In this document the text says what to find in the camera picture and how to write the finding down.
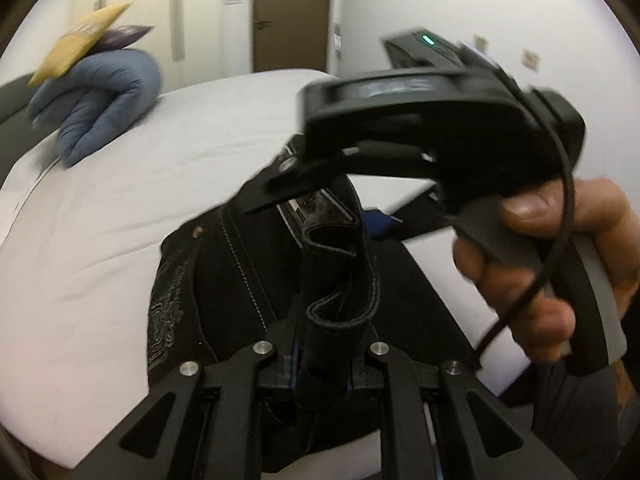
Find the person right hand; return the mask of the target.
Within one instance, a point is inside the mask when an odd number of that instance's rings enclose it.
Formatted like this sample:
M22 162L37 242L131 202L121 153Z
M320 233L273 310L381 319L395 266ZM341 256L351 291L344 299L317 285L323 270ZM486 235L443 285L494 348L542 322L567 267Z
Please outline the person right hand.
M504 200L501 219L520 234L552 238L559 231L562 211L562 184L554 181ZM573 229L592 237L622 318L639 290L639 218L626 194L605 178L576 180ZM475 285L499 318L508 314L536 276L533 270L488 259L462 236L454 242L452 254L458 271ZM575 325L572 306L543 292L509 322L514 341L531 361L540 364L562 358Z

